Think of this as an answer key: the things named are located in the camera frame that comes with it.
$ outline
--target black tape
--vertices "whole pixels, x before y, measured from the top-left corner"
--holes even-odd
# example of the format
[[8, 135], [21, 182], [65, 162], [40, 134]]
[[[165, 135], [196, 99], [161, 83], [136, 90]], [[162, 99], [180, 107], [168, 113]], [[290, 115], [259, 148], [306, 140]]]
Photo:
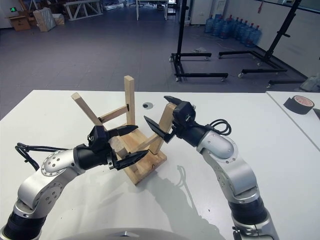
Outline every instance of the black tape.
[[287, 109], [296, 114], [307, 114], [314, 106], [314, 102], [304, 96], [293, 96], [283, 104]]

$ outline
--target black metal frame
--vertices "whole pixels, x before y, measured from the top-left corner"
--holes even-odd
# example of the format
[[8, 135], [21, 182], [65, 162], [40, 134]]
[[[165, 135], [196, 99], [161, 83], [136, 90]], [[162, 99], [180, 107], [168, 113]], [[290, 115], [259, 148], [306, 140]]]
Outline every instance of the black metal frame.
[[266, 87], [267, 89], [270, 89], [273, 85], [275, 84], [302, 84], [304, 83], [306, 80], [288, 80], [288, 81], [285, 81], [285, 80], [270, 80], [268, 82], [268, 86]]
[[185, 28], [185, 17], [186, 10], [189, 7], [187, 6], [187, 0], [182, 0], [181, 6], [181, 17], [180, 17], [180, 27], [179, 27], [179, 38], [178, 38], [178, 47], [176, 53], [171, 53], [170, 62], [173, 62], [176, 81], [181, 81], [182, 78], [222, 78], [224, 81], [228, 77], [228, 73], [186, 73], [181, 63], [181, 57], [205, 57], [205, 60], [208, 60], [211, 57], [211, 53], [181, 53], [182, 41], [184, 37], [184, 28]]
[[274, 53], [274, 50], [281, 39], [282, 36], [285, 36], [287, 38], [290, 38], [290, 35], [286, 34], [291, 22], [293, 21], [294, 17], [296, 16], [296, 10], [298, 9], [298, 6], [302, 0], [295, 0], [294, 4], [292, 5], [288, 15], [286, 16], [280, 30], [277, 32], [277, 35], [275, 36], [270, 48], [268, 51], [266, 51], [265, 55], [262, 55], [256, 51], [221, 51], [219, 52], [219, 58], [223, 55], [234, 55], [234, 54], [251, 54], [255, 58], [259, 59], [259, 62], [257, 63], [258, 66], [260, 66], [262, 63], [268, 64], [272, 68], [258, 68], [258, 69], [242, 69], [241, 73], [239, 73], [238, 77], [242, 78], [244, 74], [249, 73], [280, 73], [280, 72], [286, 72], [287, 69], [281, 67], [277, 63], [271, 60], [271, 57]]

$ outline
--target wooden leg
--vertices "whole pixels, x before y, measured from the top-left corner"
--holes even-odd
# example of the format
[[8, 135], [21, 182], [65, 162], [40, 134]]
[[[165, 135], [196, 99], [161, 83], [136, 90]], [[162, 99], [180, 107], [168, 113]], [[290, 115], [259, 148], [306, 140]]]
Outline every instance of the wooden leg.
[[121, 159], [124, 159], [128, 155], [128, 151], [119, 137], [112, 137], [109, 140], [109, 144]]
[[149, 137], [147, 140], [140, 143], [138, 146], [136, 146], [134, 149], [131, 150], [132, 153], [135, 153], [137, 151], [143, 150], [146, 147], [148, 147], [150, 144], [152, 144], [154, 141], [159, 139], [160, 137], [157, 134], [153, 134], [151, 137]]
[[103, 126], [102, 122], [87, 105], [85, 100], [83, 100], [83, 98], [79, 95], [79, 93], [75, 92], [71, 95], [71, 97], [76, 102], [76, 104], [78, 104], [78, 106], [84, 111], [84, 113], [88, 116], [88, 118], [93, 122], [94, 125]]
[[[169, 102], [163, 111], [162, 117], [159, 122], [159, 127], [162, 131], [164, 132], [169, 132], [172, 126], [172, 121], [174, 120], [173, 112], [176, 108], [176, 105], [173, 103]], [[157, 139], [154, 141], [150, 147], [149, 150], [153, 154], [157, 154], [160, 151], [160, 148], [162, 144], [164, 143], [164, 140], [162, 138]]]
[[131, 76], [124, 77], [125, 104], [129, 106], [126, 113], [126, 124], [135, 125], [135, 80]]
[[100, 119], [101, 119], [101, 122], [104, 124], [104, 123], [106, 123], [116, 117], [119, 117], [122, 114], [125, 114], [126, 112], [128, 112], [128, 107], [125, 105], [125, 106], [119, 107], [118, 109], [113, 110], [105, 115], [102, 115], [100, 117]]

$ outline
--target white tabletop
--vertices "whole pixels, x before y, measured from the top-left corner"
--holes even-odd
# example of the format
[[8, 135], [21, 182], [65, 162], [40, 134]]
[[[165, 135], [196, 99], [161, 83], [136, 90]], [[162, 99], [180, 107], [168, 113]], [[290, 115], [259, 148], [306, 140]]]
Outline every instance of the white tabletop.
[[[19, 185], [34, 172], [15, 151], [17, 142], [62, 148], [86, 143], [93, 125], [71, 99], [72, 93], [34, 90], [0, 121], [1, 226], [13, 209]], [[98, 116], [124, 104], [123, 92], [79, 93]], [[229, 121], [230, 137], [257, 176], [280, 239], [319, 239], [320, 152], [267, 94], [137, 92], [136, 123], [147, 136], [152, 132], [143, 115], [159, 121], [167, 103], [164, 95], [196, 105], [200, 124], [219, 118]], [[143, 109], [145, 102], [154, 107]], [[124, 122], [121, 116], [106, 127]], [[48, 215], [42, 239], [141, 227], [172, 231], [191, 240], [232, 240], [231, 211], [213, 170], [195, 148], [176, 137], [162, 151], [168, 160], [138, 186], [122, 170], [106, 166], [76, 177]], [[32, 156], [40, 163], [47, 153]], [[185, 169], [187, 190], [177, 185], [178, 166]]]
[[284, 106], [288, 98], [300, 95], [309, 98], [314, 102], [314, 108], [320, 109], [320, 93], [316, 92], [287, 92], [287, 91], [267, 91], [267, 94], [278, 104], [278, 106], [288, 115], [288, 117], [301, 129], [310, 139], [314, 146], [320, 151], [320, 119], [315, 111], [311, 110], [305, 115], [290, 111]]

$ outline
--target white wall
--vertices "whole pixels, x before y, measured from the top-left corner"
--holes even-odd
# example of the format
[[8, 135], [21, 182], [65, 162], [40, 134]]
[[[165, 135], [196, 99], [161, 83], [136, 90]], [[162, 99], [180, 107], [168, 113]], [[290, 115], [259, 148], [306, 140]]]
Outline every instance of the white wall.
[[[16, 12], [10, 12], [10, 8], [16, 8]], [[8, 17], [18, 16], [21, 11], [21, 5], [18, 0], [0, 0], [0, 29], [11, 28]]]
[[[260, 1], [229, 0], [224, 16], [232, 14], [260, 25], [262, 36], [258, 46], [268, 50], [284, 22], [289, 7], [265, 2], [259, 14]], [[287, 34], [276, 46], [273, 55], [306, 76], [320, 72], [320, 14], [298, 9]]]

